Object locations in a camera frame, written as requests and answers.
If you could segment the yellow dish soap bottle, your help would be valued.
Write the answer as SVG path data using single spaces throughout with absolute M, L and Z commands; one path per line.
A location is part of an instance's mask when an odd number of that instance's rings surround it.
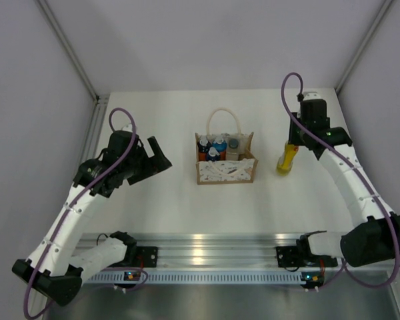
M 298 150 L 298 145 L 294 145 L 288 141 L 285 143 L 283 154 L 280 156 L 276 166 L 276 172 L 278 174 L 284 176 L 290 173 L 293 166 L 293 160 L 298 153 Z

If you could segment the light blue pump bottle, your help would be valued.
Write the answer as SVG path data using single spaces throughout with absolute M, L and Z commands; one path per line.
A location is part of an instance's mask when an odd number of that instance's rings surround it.
M 227 150 L 227 142 L 222 135 L 217 136 L 212 143 L 212 146 L 218 150 L 221 154 L 221 161 L 224 161 L 226 158 L 226 150 Z

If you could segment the clear square bottle grey cap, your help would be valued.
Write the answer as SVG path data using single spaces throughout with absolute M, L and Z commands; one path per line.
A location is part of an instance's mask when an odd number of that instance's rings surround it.
M 238 161 L 241 154 L 242 138 L 229 137 L 227 140 L 226 160 Z

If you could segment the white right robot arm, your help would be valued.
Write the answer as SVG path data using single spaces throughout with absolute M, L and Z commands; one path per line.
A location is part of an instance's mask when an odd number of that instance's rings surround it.
M 334 181 L 353 225 L 347 232 L 314 231 L 301 236 L 298 260 L 312 265 L 321 256 L 330 256 L 360 267 L 395 258 L 400 251 L 400 215 L 372 186 L 346 130 L 331 126 L 326 101 L 316 92 L 297 98 L 300 107 L 292 114 L 289 143 L 313 152 Z

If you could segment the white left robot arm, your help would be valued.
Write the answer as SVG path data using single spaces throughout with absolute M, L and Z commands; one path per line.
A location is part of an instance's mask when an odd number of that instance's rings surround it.
M 156 138 L 148 138 L 153 154 L 148 156 L 139 136 L 130 131 L 112 132 L 108 146 L 98 157 L 80 164 L 64 205 L 39 246 L 26 259 L 18 259 L 12 272 L 64 307 L 78 294 L 82 285 L 108 267 L 152 267 L 146 254 L 126 232 L 115 231 L 101 244 L 74 255 L 90 220 L 126 181 L 134 185 L 172 164 Z

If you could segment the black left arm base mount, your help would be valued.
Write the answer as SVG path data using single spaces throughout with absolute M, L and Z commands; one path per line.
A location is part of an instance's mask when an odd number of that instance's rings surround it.
M 139 268 L 156 268 L 158 260 L 158 247 L 137 247 L 135 257 L 132 263 L 133 267 Z

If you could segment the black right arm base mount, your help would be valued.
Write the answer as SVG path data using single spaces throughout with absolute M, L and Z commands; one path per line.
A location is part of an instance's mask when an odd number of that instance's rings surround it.
M 304 266 L 304 262 L 296 246 L 279 246 L 275 250 L 278 267 L 292 270 Z

